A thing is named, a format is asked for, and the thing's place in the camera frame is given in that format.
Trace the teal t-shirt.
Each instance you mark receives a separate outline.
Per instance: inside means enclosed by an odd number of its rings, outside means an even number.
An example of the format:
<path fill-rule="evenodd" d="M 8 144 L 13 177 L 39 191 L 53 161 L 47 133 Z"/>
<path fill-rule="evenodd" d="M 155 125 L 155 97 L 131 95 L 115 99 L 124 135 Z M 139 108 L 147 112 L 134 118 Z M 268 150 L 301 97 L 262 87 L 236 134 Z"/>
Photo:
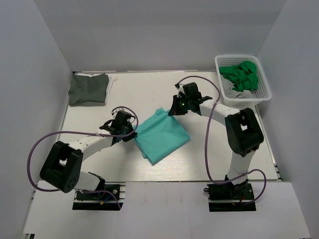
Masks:
<path fill-rule="evenodd" d="M 190 135 L 168 111 L 159 108 L 137 128 L 135 143 L 152 165 L 190 141 Z"/>

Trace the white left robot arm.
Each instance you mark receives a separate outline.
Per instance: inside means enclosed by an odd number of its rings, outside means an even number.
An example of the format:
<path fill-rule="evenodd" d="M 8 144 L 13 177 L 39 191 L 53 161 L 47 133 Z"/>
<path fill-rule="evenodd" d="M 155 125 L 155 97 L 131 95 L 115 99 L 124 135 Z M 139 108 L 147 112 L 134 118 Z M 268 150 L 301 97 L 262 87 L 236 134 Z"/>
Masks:
<path fill-rule="evenodd" d="M 105 180 L 94 173 L 83 172 L 82 163 L 102 149 L 120 141 L 127 142 L 137 135 L 128 120 L 121 123 L 113 120 L 111 125 L 104 124 L 80 140 L 71 143 L 58 141 L 51 148 L 39 176 L 64 193 L 73 189 L 101 192 Z"/>

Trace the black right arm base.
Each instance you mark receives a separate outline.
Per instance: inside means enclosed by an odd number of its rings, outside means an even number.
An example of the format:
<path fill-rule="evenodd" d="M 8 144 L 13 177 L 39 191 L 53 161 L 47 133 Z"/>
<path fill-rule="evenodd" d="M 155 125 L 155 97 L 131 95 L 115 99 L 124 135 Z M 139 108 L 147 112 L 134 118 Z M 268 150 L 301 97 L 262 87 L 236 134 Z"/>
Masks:
<path fill-rule="evenodd" d="M 207 184 L 203 191 L 208 196 L 210 212 L 256 211 L 255 202 L 248 204 L 255 199 L 250 183 L 234 191 L 230 189 L 229 184 Z"/>

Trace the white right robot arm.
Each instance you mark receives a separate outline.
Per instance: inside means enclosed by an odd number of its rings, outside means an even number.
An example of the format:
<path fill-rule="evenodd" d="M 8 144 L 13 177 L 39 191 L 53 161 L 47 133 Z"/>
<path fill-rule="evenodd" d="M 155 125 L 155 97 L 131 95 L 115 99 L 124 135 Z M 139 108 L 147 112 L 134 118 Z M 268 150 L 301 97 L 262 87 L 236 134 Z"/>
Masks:
<path fill-rule="evenodd" d="M 211 97 L 191 100 L 187 97 L 173 96 L 169 116 L 181 116 L 192 111 L 200 116 L 208 117 L 205 136 L 205 164 L 208 164 L 208 134 L 212 120 L 226 128 L 227 141 L 232 149 L 230 168 L 225 181 L 217 185 L 228 184 L 233 188 L 241 188 L 247 184 L 251 159 L 255 151 L 264 141 L 264 135 L 251 108 L 236 109 L 218 103 Z"/>

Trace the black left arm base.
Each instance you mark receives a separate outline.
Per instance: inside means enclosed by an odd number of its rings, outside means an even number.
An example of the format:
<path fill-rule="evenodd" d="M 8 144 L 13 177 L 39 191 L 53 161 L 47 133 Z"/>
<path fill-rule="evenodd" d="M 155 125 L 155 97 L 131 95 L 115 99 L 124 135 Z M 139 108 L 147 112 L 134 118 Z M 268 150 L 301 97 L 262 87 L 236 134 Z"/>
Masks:
<path fill-rule="evenodd" d="M 125 199 L 125 183 L 106 183 L 104 190 L 111 192 L 117 199 L 120 207 Z M 76 211 L 119 211 L 116 200 L 107 192 L 88 194 L 76 191 L 72 210 Z"/>

